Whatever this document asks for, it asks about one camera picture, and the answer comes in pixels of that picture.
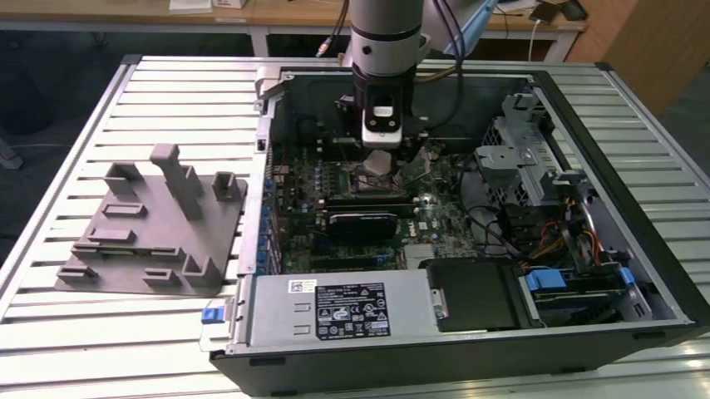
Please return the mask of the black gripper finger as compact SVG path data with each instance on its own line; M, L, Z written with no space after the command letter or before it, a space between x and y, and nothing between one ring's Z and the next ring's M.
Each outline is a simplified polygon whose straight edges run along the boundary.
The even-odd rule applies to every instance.
M428 140L429 132L424 121L419 118L404 118L401 134L401 142L393 150L393 158L396 162L409 163Z
M357 108L355 95L344 94L335 101L339 124L349 137L361 136L361 110Z

